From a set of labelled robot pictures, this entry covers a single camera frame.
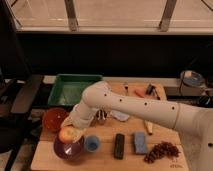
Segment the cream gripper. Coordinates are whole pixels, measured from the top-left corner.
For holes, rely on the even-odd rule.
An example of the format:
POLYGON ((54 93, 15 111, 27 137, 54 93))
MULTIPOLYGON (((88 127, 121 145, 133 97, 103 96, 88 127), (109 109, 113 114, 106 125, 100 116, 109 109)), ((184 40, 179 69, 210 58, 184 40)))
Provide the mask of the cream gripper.
POLYGON ((80 129, 80 128, 76 128, 74 127, 72 124, 69 124, 67 122, 67 120, 64 120, 61 124, 61 129, 64 128, 64 127, 72 127, 75 129, 75 132, 76 132, 76 139, 74 142, 78 141, 85 133, 85 129, 80 129))

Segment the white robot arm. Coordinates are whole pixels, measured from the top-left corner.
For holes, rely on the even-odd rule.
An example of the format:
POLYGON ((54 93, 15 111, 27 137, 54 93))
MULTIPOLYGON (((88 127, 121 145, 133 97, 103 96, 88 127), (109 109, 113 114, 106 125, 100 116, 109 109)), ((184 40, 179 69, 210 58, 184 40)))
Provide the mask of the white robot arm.
POLYGON ((178 102, 124 96, 111 91, 105 81, 87 87, 80 102, 61 126, 88 128, 95 115, 93 109, 107 108, 133 115, 175 131, 201 138, 196 171, 213 171, 213 108, 202 108, 178 102))

